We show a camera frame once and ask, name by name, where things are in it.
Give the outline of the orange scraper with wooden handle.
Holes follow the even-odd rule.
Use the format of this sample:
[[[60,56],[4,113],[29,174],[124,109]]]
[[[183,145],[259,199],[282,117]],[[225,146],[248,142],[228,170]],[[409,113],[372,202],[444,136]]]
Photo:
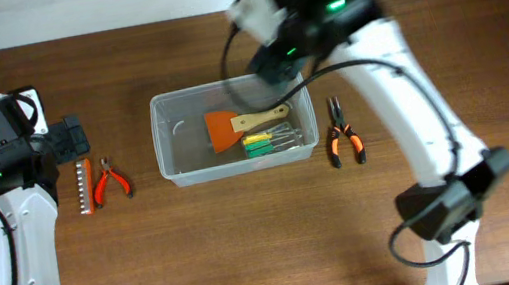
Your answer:
[[[289,111],[289,106],[280,104],[266,112],[241,115],[234,111],[218,111],[206,113],[203,118],[214,152],[222,153],[236,144],[247,131],[251,131],[261,124],[286,118]]]

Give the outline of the clear case of screwdrivers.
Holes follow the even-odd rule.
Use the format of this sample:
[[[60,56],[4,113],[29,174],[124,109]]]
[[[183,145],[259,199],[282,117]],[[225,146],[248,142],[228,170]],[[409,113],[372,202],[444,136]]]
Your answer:
[[[241,144],[248,158],[256,158],[296,149],[304,145],[304,139],[302,130],[285,122],[247,135]]]

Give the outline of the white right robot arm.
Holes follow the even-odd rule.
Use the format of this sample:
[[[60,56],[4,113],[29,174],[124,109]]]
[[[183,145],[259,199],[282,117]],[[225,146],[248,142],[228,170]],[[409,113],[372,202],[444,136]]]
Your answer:
[[[313,78],[338,72],[358,89],[416,178],[395,206],[424,246],[424,285],[480,285],[475,240],[509,151],[486,146],[453,113],[378,0],[236,0],[228,16],[259,41],[250,68],[262,79],[291,80],[312,59]]]

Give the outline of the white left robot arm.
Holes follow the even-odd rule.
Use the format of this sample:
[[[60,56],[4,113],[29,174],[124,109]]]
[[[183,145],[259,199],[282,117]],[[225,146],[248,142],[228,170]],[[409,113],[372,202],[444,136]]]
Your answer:
[[[0,285],[60,285],[55,245],[58,168],[89,149],[74,115],[47,131],[2,140]]]

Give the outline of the orange-black long-nose pliers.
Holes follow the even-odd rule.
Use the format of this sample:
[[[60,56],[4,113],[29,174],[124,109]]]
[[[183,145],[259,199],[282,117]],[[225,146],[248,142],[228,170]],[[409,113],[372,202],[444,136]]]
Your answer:
[[[328,152],[331,164],[335,168],[341,168],[342,163],[339,156],[339,138],[343,134],[350,140],[355,149],[356,161],[364,164],[367,161],[366,148],[360,136],[353,130],[350,124],[345,121],[343,111],[337,96],[327,99],[328,110],[332,119],[332,126],[328,133]]]

